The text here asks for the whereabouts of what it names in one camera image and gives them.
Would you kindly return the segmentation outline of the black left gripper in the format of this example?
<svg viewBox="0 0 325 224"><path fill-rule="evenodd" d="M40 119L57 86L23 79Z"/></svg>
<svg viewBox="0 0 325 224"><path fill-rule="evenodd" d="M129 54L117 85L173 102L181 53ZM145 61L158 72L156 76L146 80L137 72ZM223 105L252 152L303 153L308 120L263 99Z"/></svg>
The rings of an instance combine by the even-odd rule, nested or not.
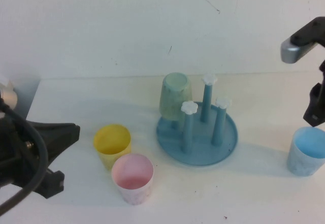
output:
<svg viewBox="0 0 325 224"><path fill-rule="evenodd" d="M79 140L80 127L74 123L28 121L47 148L48 166ZM39 152L30 133L8 117L1 119L1 187L13 184L25 187L39 166ZM47 169L37 193L48 199L64 190L64 173Z"/></svg>

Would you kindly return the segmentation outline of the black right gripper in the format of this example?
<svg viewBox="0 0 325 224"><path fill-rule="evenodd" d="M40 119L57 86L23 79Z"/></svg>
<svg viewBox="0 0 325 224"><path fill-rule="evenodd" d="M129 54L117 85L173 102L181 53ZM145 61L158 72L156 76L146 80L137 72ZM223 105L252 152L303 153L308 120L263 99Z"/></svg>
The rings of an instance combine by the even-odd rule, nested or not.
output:
<svg viewBox="0 0 325 224"><path fill-rule="evenodd" d="M310 91L309 105L304 113L303 119L312 127L324 123L324 80L325 80L325 60L319 66L323 74L323 82L317 83Z"/></svg>

